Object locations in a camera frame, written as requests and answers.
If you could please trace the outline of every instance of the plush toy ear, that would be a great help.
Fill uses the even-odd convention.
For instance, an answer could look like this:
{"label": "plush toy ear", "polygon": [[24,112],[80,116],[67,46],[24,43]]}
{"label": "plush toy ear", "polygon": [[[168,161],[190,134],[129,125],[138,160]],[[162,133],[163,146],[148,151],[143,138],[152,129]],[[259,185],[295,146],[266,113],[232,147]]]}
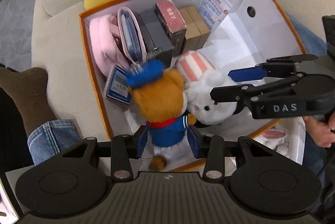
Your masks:
{"label": "plush toy ear", "polygon": [[169,76],[175,85],[177,85],[181,90],[184,89],[184,79],[177,70],[171,69],[166,73],[166,75]]}

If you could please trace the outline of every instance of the jeans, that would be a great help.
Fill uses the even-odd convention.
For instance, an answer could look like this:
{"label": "jeans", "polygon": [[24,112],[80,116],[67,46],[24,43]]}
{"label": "jeans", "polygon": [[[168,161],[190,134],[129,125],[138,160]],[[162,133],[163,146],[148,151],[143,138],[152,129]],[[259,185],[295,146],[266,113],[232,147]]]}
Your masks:
{"label": "jeans", "polygon": [[28,147],[35,165],[49,159],[81,141],[71,120],[53,120],[44,123],[28,137]]}
{"label": "jeans", "polygon": [[[327,163],[328,157],[329,155],[327,155],[327,150],[318,147],[316,143],[314,143],[312,137],[306,132],[303,166],[311,170],[319,177],[322,189],[324,189],[326,183],[325,171],[323,168]],[[318,200],[312,210],[312,213],[315,213],[320,205],[321,200]]]}

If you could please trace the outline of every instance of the pink and white striped hat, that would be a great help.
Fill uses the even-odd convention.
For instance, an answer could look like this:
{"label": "pink and white striped hat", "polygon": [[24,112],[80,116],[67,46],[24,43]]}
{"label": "pink and white striped hat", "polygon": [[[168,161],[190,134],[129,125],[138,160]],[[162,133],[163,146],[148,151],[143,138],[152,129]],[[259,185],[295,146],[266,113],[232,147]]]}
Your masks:
{"label": "pink and white striped hat", "polygon": [[215,69],[204,55],[194,50],[183,53],[175,62],[175,68],[184,77],[186,83],[198,81],[207,69]]}

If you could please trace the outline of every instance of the dark gray box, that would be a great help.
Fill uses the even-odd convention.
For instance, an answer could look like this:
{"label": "dark gray box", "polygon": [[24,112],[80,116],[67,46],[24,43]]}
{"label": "dark gray box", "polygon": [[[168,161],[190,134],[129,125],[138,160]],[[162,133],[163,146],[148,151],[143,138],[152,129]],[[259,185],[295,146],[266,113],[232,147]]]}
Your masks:
{"label": "dark gray box", "polygon": [[154,10],[147,10],[140,15],[135,15],[135,17],[140,26],[146,50],[149,52],[155,47],[160,48],[161,53],[158,55],[158,60],[164,64],[165,68],[169,68],[171,66],[174,47],[162,27],[157,14]]}

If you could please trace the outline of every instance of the human hand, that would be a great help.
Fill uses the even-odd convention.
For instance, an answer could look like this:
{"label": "human hand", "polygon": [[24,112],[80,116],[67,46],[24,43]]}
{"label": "human hand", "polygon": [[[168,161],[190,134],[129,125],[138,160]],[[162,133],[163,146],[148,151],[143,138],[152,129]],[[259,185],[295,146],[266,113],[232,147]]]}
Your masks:
{"label": "human hand", "polygon": [[317,121],[312,116],[303,116],[303,119],[306,130],[313,141],[319,147],[330,148],[335,142],[335,134],[331,132],[332,129],[335,129],[335,114],[331,115],[328,123]]}

